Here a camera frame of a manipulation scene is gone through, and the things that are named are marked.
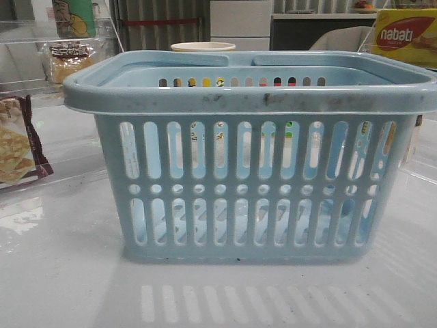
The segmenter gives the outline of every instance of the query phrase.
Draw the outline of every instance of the yellow box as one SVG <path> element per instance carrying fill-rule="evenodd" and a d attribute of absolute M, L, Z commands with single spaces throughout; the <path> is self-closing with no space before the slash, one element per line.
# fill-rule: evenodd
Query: yellow box
<path fill-rule="evenodd" d="M 379 11 L 371 52 L 437 68 L 437 9 Z"/>

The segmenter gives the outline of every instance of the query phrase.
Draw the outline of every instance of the plastic container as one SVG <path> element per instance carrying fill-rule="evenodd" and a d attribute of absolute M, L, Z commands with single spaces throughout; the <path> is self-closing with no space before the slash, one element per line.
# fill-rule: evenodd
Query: plastic container
<path fill-rule="evenodd" d="M 235 44 L 226 42 L 184 42 L 171 45 L 171 50 L 179 52 L 233 51 Z"/>
<path fill-rule="evenodd" d="M 135 254 L 317 262 L 371 245 L 436 82 L 370 54 L 136 51 L 64 87 Z"/>

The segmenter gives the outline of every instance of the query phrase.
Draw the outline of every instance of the light blue basket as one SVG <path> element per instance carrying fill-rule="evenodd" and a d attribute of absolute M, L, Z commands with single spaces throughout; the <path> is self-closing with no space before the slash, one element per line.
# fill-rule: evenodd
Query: light blue basket
<path fill-rule="evenodd" d="M 340 260 L 369 248 L 436 82 L 369 54 L 135 51 L 64 89 L 135 254 Z"/>

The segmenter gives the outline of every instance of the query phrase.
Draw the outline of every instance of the cracker package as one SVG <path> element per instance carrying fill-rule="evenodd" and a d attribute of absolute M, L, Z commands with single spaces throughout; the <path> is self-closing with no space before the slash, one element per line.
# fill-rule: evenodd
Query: cracker package
<path fill-rule="evenodd" d="M 0 189 L 53 173 L 31 117 L 30 96 L 0 99 Z"/>
<path fill-rule="evenodd" d="M 372 53 L 437 68 L 437 9 L 380 10 Z"/>
<path fill-rule="evenodd" d="M 48 58 L 47 79 L 51 83 L 62 83 L 68 75 L 97 62 L 94 48 L 79 41 L 47 44 L 45 53 Z"/>

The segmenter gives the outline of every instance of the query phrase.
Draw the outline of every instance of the green container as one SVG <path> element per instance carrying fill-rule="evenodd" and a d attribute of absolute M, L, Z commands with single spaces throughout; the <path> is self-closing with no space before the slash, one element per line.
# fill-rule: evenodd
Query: green container
<path fill-rule="evenodd" d="M 93 38 L 93 6 L 91 0 L 52 0 L 60 38 Z"/>

